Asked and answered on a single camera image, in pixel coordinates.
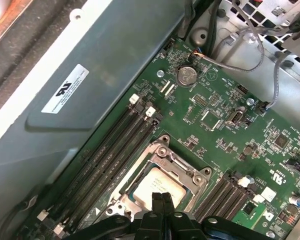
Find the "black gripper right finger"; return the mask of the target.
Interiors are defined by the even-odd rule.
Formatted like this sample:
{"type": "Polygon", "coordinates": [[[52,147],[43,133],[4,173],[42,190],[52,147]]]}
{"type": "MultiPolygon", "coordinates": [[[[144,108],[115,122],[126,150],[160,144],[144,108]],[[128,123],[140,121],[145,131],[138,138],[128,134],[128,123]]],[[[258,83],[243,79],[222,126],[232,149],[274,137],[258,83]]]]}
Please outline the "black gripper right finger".
{"type": "Polygon", "coordinates": [[[172,240],[259,240],[260,234],[218,216],[197,222],[175,211],[170,193],[163,193],[163,206],[172,240]]]}

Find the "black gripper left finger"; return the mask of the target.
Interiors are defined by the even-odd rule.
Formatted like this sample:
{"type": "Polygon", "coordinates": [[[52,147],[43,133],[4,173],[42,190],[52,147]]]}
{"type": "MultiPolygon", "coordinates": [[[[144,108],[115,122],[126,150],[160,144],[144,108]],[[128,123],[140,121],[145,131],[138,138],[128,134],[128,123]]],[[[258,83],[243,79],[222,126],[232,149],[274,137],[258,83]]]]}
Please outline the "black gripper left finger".
{"type": "Polygon", "coordinates": [[[164,229],[164,194],[152,193],[151,211],[131,221],[113,215],[66,237],[67,240],[161,240],[164,229]]]}

